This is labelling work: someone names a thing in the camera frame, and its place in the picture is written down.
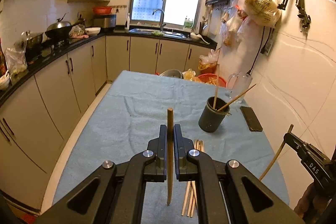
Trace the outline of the right hand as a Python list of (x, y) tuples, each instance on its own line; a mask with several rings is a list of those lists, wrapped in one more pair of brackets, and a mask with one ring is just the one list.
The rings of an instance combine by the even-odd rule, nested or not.
[(294, 212), (302, 218), (305, 223), (317, 223), (327, 208), (329, 201), (330, 198), (321, 194), (312, 182), (298, 200)]

